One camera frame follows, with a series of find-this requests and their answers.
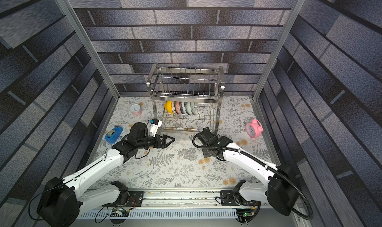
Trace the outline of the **blue white patterned bowl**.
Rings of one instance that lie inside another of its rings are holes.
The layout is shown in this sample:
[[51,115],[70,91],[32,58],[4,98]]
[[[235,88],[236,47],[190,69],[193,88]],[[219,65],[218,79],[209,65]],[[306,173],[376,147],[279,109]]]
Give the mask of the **blue white patterned bowl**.
[[181,107],[181,112],[182,114],[187,114],[187,111],[186,111],[186,108],[185,108],[185,104],[184,102],[180,102],[180,107]]

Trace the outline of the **yellow bowl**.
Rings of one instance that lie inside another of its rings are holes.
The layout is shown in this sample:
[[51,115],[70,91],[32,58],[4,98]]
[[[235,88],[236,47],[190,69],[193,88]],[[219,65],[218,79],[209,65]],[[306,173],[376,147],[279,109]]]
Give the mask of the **yellow bowl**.
[[170,114],[172,114],[173,113],[173,106],[172,106],[172,104],[173,104],[173,102],[172,101],[167,101],[166,103],[165,103],[165,110],[168,112],[168,113],[170,113]]

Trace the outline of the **brown patterned bowl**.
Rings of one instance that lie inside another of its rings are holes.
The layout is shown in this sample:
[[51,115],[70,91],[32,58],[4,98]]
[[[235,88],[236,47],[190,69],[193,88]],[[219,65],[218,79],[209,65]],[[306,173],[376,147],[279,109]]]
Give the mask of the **brown patterned bowl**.
[[177,114],[178,112],[176,111],[176,105],[175,105],[175,102],[172,101],[172,112],[173,114]]

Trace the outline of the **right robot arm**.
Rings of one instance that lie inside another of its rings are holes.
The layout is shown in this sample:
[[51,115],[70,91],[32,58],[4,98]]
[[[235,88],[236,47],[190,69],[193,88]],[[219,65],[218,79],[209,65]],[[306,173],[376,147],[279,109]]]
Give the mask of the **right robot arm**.
[[209,155],[222,161],[231,162],[253,175],[262,185],[242,180],[232,190],[231,197],[225,198],[229,203],[247,206],[250,202],[268,203],[278,213],[288,216],[298,198],[298,192],[291,184],[276,175],[278,166],[262,160],[245,151],[231,139],[218,137],[204,128],[193,139],[194,147],[207,151]]

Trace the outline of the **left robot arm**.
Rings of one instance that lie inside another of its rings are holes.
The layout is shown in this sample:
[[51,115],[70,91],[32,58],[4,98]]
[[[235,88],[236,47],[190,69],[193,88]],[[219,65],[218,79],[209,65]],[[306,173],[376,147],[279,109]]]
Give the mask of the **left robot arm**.
[[68,227],[74,220],[96,207],[124,207],[130,197],[128,187],[113,181],[106,187],[88,189],[111,170],[122,166],[135,157],[140,149],[164,149],[169,146],[167,135],[158,135],[162,121],[152,119],[148,123],[135,123],[130,133],[111,148],[106,149],[99,159],[79,171],[64,177],[52,178],[44,191],[39,194],[40,201],[36,213],[51,227]]

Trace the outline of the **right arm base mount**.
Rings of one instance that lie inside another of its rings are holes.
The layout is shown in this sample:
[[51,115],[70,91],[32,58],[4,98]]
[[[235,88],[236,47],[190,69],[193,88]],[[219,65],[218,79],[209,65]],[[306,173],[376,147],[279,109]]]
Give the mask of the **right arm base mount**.
[[260,204],[258,201],[246,201],[238,192],[233,192],[232,190],[221,190],[219,197],[222,206],[252,207]]

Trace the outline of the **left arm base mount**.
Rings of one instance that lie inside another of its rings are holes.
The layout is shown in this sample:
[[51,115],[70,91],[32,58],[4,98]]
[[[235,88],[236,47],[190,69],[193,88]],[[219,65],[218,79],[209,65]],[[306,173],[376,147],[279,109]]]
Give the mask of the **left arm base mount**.
[[143,202],[143,191],[128,191],[122,194],[121,204],[123,208],[141,207]]

